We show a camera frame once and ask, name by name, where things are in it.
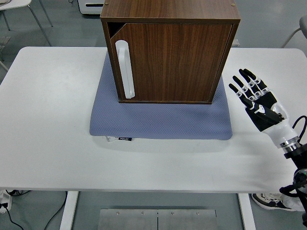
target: power cord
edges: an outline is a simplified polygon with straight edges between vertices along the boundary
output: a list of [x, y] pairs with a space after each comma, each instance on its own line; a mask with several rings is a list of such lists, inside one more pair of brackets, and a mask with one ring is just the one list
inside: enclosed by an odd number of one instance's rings
[[306, 127], [307, 127], [307, 116], [305, 115], [302, 115], [300, 116], [293, 124], [292, 128], [295, 128], [296, 124], [301, 120], [301, 119], [305, 119], [305, 123], [304, 123], [304, 127], [303, 127], [303, 130], [301, 132], [301, 134], [299, 135], [299, 140], [298, 140], [298, 143], [301, 141], [303, 135], [305, 134], [305, 131], [306, 131]]
[[8, 190], [6, 190], [6, 192], [10, 195], [10, 196], [22, 196], [24, 194], [27, 194], [28, 192], [31, 192], [31, 190], [28, 190], [27, 192], [23, 193], [23, 190], [21, 190], [21, 193], [19, 192], [19, 190], [13, 190], [11, 192], [9, 192]]
[[67, 194], [68, 194], [68, 192], [67, 191], [65, 191], [65, 193], [66, 193], [66, 195], [65, 195], [65, 200], [64, 200], [64, 203], [62, 204], [62, 206], [59, 208], [59, 210], [51, 217], [51, 219], [48, 221], [48, 223], [46, 224], [46, 226], [45, 226], [45, 228], [44, 228], [44, 230], [46, 230], [47, 229], [47, 227], [48, 227], [48, 225], [49, 225], [49, 223], [52, 221], [52, 219], [60, 212], [60, 210], [65, 206], [65, 203], [66, 203], [66, 199], [67, 199]]
[[10, 212], [9, 212], [9, 210], [8, 210], [8, 205], [9, 205], [8, 203], [0, 204], [0, 208], [1, 208], [1, 207], [4, 207], [4, 208], [6, 209], [6, 211], [7, 211], [8, 214], [9, 214], [9, 218], [10, 218], [11, 223], [13, 223], [14, 225], [17, 225], [19, 228], [21, 228], [22, 230], [24, 230], [23, 227], [21, 227], [19, 224], [17, 224], [17, 223], [15, 223], [14, 221], [12, 221]]

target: blue mat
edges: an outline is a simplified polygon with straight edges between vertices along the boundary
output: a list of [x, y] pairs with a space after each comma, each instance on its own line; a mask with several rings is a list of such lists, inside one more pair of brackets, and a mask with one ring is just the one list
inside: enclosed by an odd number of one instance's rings
[[93, 105], [90, 134], [151, 139], [220, 139], [232, 136], [222, 78], [212, 104], [119, 103], [107, 54]]

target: sneaker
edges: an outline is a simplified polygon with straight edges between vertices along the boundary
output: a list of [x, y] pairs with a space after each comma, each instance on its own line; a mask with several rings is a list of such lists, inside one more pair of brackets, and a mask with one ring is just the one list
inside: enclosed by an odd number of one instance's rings
[[252, 194], [251, 198], [256, 202], [257, 205], [266, 210], [282, 209], [286, 211], [295, 211], [283, 205], [281, 194], [259, 193], [259, 194]]

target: table top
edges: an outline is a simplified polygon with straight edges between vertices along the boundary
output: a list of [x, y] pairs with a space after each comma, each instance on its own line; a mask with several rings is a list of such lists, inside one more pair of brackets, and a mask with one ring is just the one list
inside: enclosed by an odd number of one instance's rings
[[307, 94], [302, 51], [231, 49], [223, 70], [230, 140], [132, 142], [89, 134], [106, 52], [105, 47], [19, 52], [0, 85], [0, 188], [276, 193], [292, 183], [292, 160], [254, 127], [228, 84], [239, 68], [253, 71], [278, 95], [292, 124], [307, 114], [300, 106]]

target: white device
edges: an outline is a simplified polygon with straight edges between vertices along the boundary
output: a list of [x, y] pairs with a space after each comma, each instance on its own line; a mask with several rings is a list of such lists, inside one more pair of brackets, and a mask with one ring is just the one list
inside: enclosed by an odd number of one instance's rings
[[105, 0], [78, 0], [81, 14], [101, 14]]

